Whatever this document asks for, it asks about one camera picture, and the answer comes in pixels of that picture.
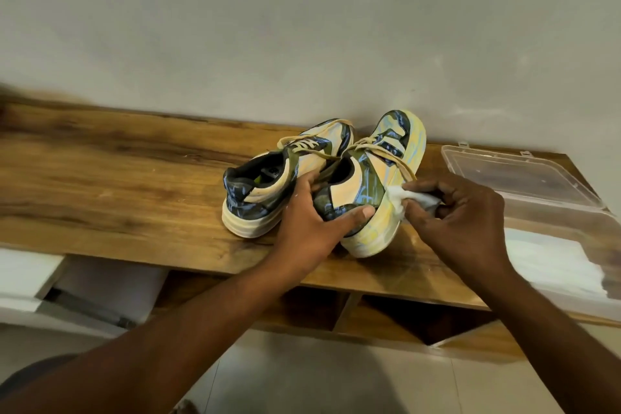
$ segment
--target camouflage sneaker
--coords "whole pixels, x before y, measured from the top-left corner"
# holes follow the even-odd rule
[[[353,126],[349,121],[328,120],[298,136],[284,137],[278,142],[277,151],[265,152],[243,166],[227,169],[222,222],[241,237],[267,233],[280,221],[298,176],[336,165],[335,161],[352,143]]]
[[[400,221],[386,187],[414,180],[426,144],[425,127],[413,113],[388,112],[369,137],[347,148],[328,184],[314,195],[315,209],[325,221],[357,206],[375,207],[364,226],[341,240],[354,257],[375,255],[392,241]]]

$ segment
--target floor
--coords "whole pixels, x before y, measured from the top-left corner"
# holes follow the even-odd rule
[[[621,331],[588,330],[617,354]],[[0,326],[0,380],[102,339]],[[190,389],[206,414],[561,413],[531,366],[497,365],[250,330]]]

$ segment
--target hand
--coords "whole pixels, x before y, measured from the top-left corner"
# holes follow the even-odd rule
[[[404,200],[406,218],[420,238],[469,286],[516,275],[504,238],[504,199],[458,175],[432,176],[404,190],[442,196],[436,219],[414,200]]]
[[[299,279],[297,283],[328,257],[340,239],[375,213],[370,205],[359,206],[333,221],[324,222],[315,211],[311,197],[311,187],[318,175],[316,170],[298,177],[269,256],[292,270]]]

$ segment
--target forearm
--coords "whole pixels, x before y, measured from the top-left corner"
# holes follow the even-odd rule
[[[266,259],[36,380],[0,411],[168,414],[295,279]]]
[[[517,273],[479,285],[565,412],[621,412],[621,360]]]

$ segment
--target person's left arm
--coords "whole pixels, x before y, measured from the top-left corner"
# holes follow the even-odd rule
[[[316,176],[298,179],[274,248],[258,265],[35,380],[0,411],[168,414],[271,303],[373,215],[365,206],[323,222],[312,206]]]

